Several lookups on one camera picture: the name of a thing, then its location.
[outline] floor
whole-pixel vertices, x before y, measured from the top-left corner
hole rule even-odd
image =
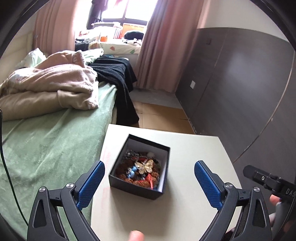
[[[140,118],[134,127],[194,134],[183,109],[138,101],[133,101],[133,104]]]
[[[130,97],[132,101],[136,102],[157,104],[182,109],[182,106],[180,105],[175,94],[168,93],[162,90],[147,90],[134,88],[134,90],[130,92]]]

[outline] blue bead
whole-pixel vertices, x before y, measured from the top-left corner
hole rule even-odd
[[[138,169],[137,169],[135,166],[133,166],[133,167],[131,168],[131,170],[132,170],[133,172],[136,172]]]
[[[133,178],[135,176],[135,172],[134,171],[130,171],[129,176],[130,176],[129,178]]]

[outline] black cloth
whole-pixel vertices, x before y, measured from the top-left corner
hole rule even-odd
[[[129,96],[133,83],[137,81],[130,62],[125,58],[102,56],[89,65],[98,73],[98,81],[105,81],[117,88],[115,105],[117,124],[131,125],[139,122],[139,117]]]
[[[81,51],[87,51],[89,49],[90,42],[75,42],[75,51],[81,50]]]
[[[130,30],[124,34],[124,38],[126,40],[134,40],[134,39],[143,40],[144,33],[140,32],[140,31]]]

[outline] black towel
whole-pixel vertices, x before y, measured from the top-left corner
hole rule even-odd
[[[130,62],[125,58],[102,56],[89,65],[98,73],[98,81],[105,81],[117,88],[115,104],[117,124],[128,126],[139,121],[135,107],[129,96],[133,83],[137,81]]]

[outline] black box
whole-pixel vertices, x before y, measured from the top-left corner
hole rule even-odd
[[[115,171],[117,166],[120,164],[123,156],[126,153],[126,150],[133,150],[136,152],[153,152],[155,154],[155,158],[159,161],[161,170],[159,176],[159,184],[155,189],[151,190],[149,188],[140,187],[128,182],[121,180],[116,177]],[[157,144],[152,141],[145,140],[143,138],[128,135],[110,173],[109,173],[109,183],[111,187],[120,189],[122,191],[145,197],[148,199],[155,200],[160,197],[165,190],[165,184],[167,181],[168,175],[168,162],[170,157],[170,148],[167,146],[163,146]]]

